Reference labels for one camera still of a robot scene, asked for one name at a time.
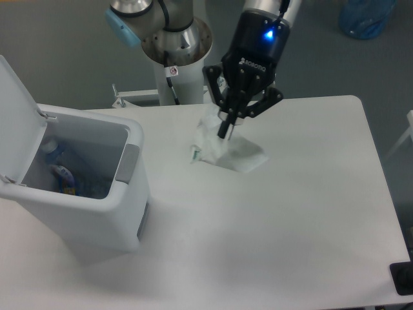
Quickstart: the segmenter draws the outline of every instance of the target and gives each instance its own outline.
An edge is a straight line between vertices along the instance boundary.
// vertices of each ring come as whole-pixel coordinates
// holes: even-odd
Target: white trash bin
[[[103,199],[52,191],[39,146],[63,141],[107,180]],[[135,251],[148,212],[143,131],[132,120],[38,105],[0,56],[0,197],[14,200],[65,240]]]

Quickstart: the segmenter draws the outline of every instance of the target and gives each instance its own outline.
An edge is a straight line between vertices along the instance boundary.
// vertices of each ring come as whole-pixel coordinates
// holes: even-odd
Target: table surface
[[[237,127],[270,158],[248,174],[190,164],[204,105],[136,119],[152,193],[139,251],[64,242],[0,200],[0,309],[332,309],[413,301],[408,260],[360,101],[284,100]]]

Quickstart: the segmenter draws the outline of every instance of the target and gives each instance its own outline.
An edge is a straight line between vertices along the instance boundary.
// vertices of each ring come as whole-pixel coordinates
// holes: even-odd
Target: open lid
[[[0,183],[21,183],[46,130],[46,118],[0,55]]]

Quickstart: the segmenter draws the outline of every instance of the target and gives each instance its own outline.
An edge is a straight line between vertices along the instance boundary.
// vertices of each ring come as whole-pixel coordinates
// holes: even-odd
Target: blue led light
[[[265,35],[264,35],[267,39],[272,39],[274,37],[274,33],[272,30],[268,31]]]

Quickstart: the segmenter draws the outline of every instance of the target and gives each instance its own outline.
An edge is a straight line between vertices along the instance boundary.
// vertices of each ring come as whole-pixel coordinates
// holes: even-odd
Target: gray floor
[[[217,63],[228,48],[243,1],[194,2],[196,15],[214,33],[206,63]],[[337,20],[342,4],[303,0],[277,70],[277,85],[287,98],[359,97],[383,157],[408,127],[406,114],[413,110],[413,0],[399,0],[385,31],[369,41],[341,33]],[[155,88],[141,49],[123,46],[106,25],[107,8],[107,0],[0,4],[0,54],[37,102],[101,109],[114,101],[112,83],[121,91]],[[413,225],[413,155],[401,157],[384,168],[404,229]]]

